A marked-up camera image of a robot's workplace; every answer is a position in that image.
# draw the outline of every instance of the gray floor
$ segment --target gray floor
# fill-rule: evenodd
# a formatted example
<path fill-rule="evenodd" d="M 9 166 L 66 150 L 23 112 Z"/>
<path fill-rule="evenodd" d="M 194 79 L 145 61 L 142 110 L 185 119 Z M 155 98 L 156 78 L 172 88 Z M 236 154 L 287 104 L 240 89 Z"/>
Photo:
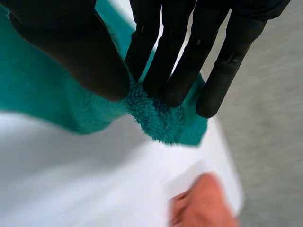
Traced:
<path fill-rule="evenodd" d="M 226 22 L 205 63 L 206 75 Z M 303 226 L 302 24 L 302 0 L 292 0 L 268 22 L 219 112 L 246 196 L 244 227 Z"/>

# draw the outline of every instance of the terry cloth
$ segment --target terry cloth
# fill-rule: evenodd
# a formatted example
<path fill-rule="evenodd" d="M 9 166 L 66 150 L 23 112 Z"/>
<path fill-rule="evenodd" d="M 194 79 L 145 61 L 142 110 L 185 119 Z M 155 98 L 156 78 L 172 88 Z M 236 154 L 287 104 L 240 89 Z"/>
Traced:
<path fill-rule="evenodd" d="M 133 29 L 106 0 L 97 2 L 96 10 L 111 34 L 115 32 L 124 59 Z M 148 98 L 141 83 L 132 79 L 128 96 L 113 103 L 82 88 L 59 64 L 26 43 L 1 7 L 0 33 L 0 110 L 28 114 L 78 134 L 103 130 L 115 119 L 131 114 L 154 140 L 194 146 L 200 143 L 207 126 L 207 120 L 195 111 L 204 85 L 201 75 L 184 103 L 176 108 L 166 106 L 160 98 Z"/>

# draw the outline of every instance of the black robotic finger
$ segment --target black robotic finger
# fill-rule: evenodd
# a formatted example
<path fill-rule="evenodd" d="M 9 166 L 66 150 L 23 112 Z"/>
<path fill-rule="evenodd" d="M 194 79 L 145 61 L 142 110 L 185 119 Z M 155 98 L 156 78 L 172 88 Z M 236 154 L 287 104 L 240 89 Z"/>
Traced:
<path fill-rule="evenodd" d="M 229 11 L 229 7 L 220 3 L 221 0 L 212 4 L 197 1 L 189 42 L 166 86 L 164 100 L 170 106 L 178 106 L 184 101 L 212 49 L 219 27 Z"/>
<path fill-rule="evenodd" d="M 232 12 L 218 59 L 196 104 L 201 117 L 210 118 L 218 112 L 250 45 L 262 33 L 266 22 Z"/>
<path fill-rule="evenodd" d="M 128 48 L 125 63 L 138 81 L 146 67 L 160 27 L 160 0 L 130 0 L 136 31 Z"/>
<path fill-rule="evenodd" d="M 62 65 L 84 88 L 110 101 L 128 94 L 128 71 L 104 22 L 92 11 L 90 23 L 72 32 L 24 27 L 10 13 L 15 31 L 28 43 Z"/>
<path fill-rule="evenodd" d="M 143 82 L 151 96 L 160 95 L 171 74 L 185 39 L 189 16 L 195 0 L 164 0 L 162 2 L 163 35 Z"/>

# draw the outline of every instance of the towel fold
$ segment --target towel fold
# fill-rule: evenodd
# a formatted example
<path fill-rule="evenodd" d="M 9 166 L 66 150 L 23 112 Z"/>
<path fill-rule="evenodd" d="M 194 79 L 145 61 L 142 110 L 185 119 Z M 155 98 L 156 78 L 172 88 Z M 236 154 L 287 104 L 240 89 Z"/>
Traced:
<path fill-rule="evenodd" d="M 124 59 L 133 30 L 107 1 L 97 2 L 96 10 L 111 33 L 115 32 Z M 131 114 L 154 140 L 200 143 L 207 126 L 207 120 L 195 111 L 204 85 L 201 75 L 176 108 L 166 106 L 160 98 L 148 98 L 141 83 L 132 79 L 128 96 L 112 103 L 82 88 L 65 69 L 26 43 L 13 30 L 4 8 L 0 8 L 0 32 L 0 110 L 28 114 L 78 134 L 103 130 L 115 119 Z"/>

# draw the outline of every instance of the human hand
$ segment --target human hand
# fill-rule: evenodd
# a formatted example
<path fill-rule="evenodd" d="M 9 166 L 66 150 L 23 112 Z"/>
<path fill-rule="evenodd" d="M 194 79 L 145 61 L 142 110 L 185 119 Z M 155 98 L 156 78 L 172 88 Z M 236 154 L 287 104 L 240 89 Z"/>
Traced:
<path fill-rule="evenodd" d="M 186 192 L 171 199 L 171 227 L 237 227 L 224 201 L 220 184 L 202 174 Z"/>
<path fill-rule="evenodd" d="M 130 0 L 137 28 L 125 62 L 134 78 L 139 80 L 158 37 L 162 7 L 163 35 L 143 87 L 151 96 L 163 96 L 169 106 L 178 106 L 188 94 L 221 23 L 232 9 L 224 44 L 196 104 L 196 112 L 210 118 L 219 110 L 250 45 L 262 33 L 267 20 L 278 17 L 289 1 Z M 169 79 L 193 9 L 189 42 Z"/>
<path fill-rule="evenodd" d="M 129 76 L 96 0 L 0 0 L 21 37 L 61 64 L 87 90 L 123 99 Z"/>

